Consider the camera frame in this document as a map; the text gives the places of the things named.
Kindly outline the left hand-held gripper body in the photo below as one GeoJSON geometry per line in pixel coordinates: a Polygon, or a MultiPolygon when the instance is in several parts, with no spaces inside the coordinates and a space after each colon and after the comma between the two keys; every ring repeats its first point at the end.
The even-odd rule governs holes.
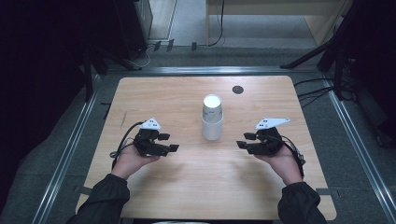
{"type": "Polygon", "coordinates": [[[139,131],[134,137],[134,146],[140,155],[165,157],[169,153],[169,146],[156,143],[161,128],[162,126],[155,118],[148,119],[139,125],[139,131]]]}

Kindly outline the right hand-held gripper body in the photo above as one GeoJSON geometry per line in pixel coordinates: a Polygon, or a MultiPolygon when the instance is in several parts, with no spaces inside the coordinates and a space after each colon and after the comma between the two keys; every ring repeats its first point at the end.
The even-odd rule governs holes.
{"type": "Polygon", "coordinates": [[[247,152],[253,155],[274,156],[284,145],[278,125],[290,122],[288,118],[263,118],[255,125],[256,140],[247,143],[247,152]]]}

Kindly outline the white floral paper cup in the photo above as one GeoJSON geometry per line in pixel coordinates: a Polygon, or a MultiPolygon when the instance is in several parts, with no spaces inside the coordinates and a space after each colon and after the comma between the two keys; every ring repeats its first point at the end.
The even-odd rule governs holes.
{"type": "Polygon", "coordinates": [[[222,118],[221,98],[216,94],[208,94],[204,98],[203,120],[207,123],[218,123],[222,118]]]}
{"type": "Polygon", "coordinates": [[[202,135],[208,141],[217,141],[222,136],[223,118],[219,120],[202,119],[202,135]]]}

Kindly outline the person's left hand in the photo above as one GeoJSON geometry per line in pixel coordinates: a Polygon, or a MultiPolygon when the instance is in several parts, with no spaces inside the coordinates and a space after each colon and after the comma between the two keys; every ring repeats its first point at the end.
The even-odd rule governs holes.
{"type": "Polygon", "coordinates": [[[119,155],[111,174],[127,180],[143,166],[159,159],[159,156],[141,156],[135,146],[128,146],[119,155]]]}

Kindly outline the person's right hand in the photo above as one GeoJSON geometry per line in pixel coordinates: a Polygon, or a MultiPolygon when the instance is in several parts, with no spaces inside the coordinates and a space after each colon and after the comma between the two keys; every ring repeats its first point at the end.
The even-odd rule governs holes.
{"type": "Polygon", "coordinates": [[[293,158],[291,151],[285,146],[275,156],[256,155],[256,158],[267,162],[286,186],[304,181],[297,162],[293,158]]]}

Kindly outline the black metal stand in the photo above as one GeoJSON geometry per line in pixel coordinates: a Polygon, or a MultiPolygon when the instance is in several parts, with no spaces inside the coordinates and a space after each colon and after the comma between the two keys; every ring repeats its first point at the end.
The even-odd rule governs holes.
{"type": "Polygon", "coordinates": [[[94,68],[98,74],[106,75],[108,67],[106,65],[105,59],[109,59],[128,70],[139,71],[142,69],[141,66],[133,65],[131,61],[117,57],[108,50],[93,45],[86,46],[83,54],[83,73],[85,80],[86,102],[88,102],[93,96],[92,68],[94,68]]]}

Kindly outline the black tripod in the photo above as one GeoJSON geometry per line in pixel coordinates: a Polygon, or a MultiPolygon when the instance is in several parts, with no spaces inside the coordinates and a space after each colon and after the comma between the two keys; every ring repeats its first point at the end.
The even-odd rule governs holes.
{"type": "Polygon", "coordinates": [[[301,58],[284,64],[286,69],[295,68],[305,63],[313,57],[320,55],[321,58],[317,68],[321,72],[327,72],[331,66],[335,67],[334,78],[332,80],[332,91],[339,99],[343,99],[343,93],[347,90],[347,85],[343,80],[343,75],[349,73],[358,79],[354,73],[354,67],[359,56],[358,35],[360,31],[359,20],[363,17],[363,7],[365,0],[354,0],[349,11],[342,19],[341,24],[330,40],[321,46],[309,51],[301,58]]]}

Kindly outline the black cabinet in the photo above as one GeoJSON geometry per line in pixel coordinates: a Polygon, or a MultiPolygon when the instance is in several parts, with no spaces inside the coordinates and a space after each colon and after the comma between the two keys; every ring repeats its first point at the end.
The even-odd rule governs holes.
{"type": "Polygon", "coordinates": [[[115,0],[128,59],[134,59],[148,49],[153,20],[149,0],[115,0]]]}

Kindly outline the light wooden shelf unit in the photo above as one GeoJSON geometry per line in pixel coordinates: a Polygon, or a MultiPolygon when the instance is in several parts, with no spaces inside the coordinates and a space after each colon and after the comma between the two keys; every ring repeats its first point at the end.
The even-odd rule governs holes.
{"type": "Polygon", "coordinates": [[[304,16],[318,46],[332,35],[332,29],[346,15],[354,0],[225,0],[225,15],[304,16]]]}

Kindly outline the dark curtain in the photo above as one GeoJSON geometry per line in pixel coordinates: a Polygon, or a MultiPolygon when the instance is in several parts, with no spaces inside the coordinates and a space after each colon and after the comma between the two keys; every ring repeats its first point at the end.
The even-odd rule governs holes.
{"type": "Polygon", "coordinates": [[[396,0],[365,0],[354,73],[375,99],[379,125],[396,123],[396,0]]]}
{"type": "Polygon", "coordinates": [[[20,161],[89,83],[80,66],[103,3],[0,0],[0,206],[20,161]]]}

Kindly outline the long metal floor rail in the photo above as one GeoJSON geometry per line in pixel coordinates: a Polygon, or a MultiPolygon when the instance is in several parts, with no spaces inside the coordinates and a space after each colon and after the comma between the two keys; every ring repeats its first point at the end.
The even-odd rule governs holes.
{"type": "Polygon", "coordinates": [[[78,115],[78,120],[68,138],[67,144],[64,148],[63,154],[56,166],[56,169],[45,189],[44,195],[40,200],[40,204],[35,212],[35,216],[31,224],[46,224],[50,210],[55,202],[55,199],[60,191],[64,177],[73,159],[74,153],[78,146],[78,142],[85,129],[88,118],[92,112],[92,108],[97,98],[97,92],[102,83],[102,77],[98,74],[94,76],[93,86],[94,91],[92,97],[83,105],[81,112],[78,115]]]}
{"type": "Polygon", "coordinates": [[[140,70],[128,70],[114,67],[108,70],[109,75],[130,77],[185,77],[185,76],[261,76],[272,74],[305,74],[317,73],[315,66],[302,66],[293,69],[277,66],[181,66],[181,67],[145,67],[140,70]]]}
{"type": "Polygon", "coordinates": [[[389,224],[396,224],[396,199],[364,143],[361,132],[353,120],[354,116],[347,109],[347,101],[341,101],[335,91],[330,93],[330,99],[389,224]]]}

